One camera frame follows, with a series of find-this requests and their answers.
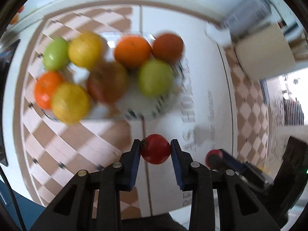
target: lemon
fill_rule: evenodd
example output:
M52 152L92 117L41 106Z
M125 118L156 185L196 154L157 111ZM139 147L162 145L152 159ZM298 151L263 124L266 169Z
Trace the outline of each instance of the lemon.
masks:
M70 42L68 57L78 67L92 69L101 59L103 43L99 35L84 32Z
M89 95L83 87L65 82L58 87L53 95L51 109L61 122L77 123L90 110Z

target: screw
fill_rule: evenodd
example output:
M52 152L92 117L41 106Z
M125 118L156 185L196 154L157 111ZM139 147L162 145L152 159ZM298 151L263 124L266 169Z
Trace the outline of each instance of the screw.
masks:
M115 162L115 163L113 163L113 165L112 165L114 168L119 168L119 167L122 167L122 163L120 163L120 162Z
M194 168L200 167L199 162L196 162L196 161L193 161L190 165L191 165L192 167L194 167Z
M229 175L229 176L233 176L235 173L232 169L227 169L226 174Z
M80 170L78 171L78 175L81 177L81 176L85 176L87 174L87 171L86 170Z

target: green apple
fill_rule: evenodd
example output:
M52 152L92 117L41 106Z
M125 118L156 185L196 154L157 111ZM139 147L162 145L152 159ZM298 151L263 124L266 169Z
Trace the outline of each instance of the green apple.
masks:
M67 54L68 45L68 41L59 37L46 47L44 52L44 67L46 70L58 70L70 63Z
M167 63L152 59L143 64L138 74L138 84L147 97L167 94L173 81L173 71Z

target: black cable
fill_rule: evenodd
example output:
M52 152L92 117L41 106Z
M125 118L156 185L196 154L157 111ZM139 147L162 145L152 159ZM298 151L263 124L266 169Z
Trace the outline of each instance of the black cable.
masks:
M12 188L11 188L11 185L10 185L9 181L7 180L7 177L6 177L6 175L5 175L5 173L4 173L4 171L3 171L3 169L2 169L1 166L0 166L0 175L1 175L1 177L3 178L4 183L5 183L5 185L7 186L7 189L9 190L9 193L10 193L10 195L11 195L12 202L13 202L13 206L14 206L14 208L15 208L15 211L16 211L16 214L17 214L19 223L20 223L20 225L21 225L21 229L22 229L22 231L27 231L26 226L25 226L25 223L23 222L23 217L21 216L20 209L19 209L18 204L17 204L17 201L16 201L16 197L15 197L15 195L14 195L14 193L13 193L13 190L12 190Z

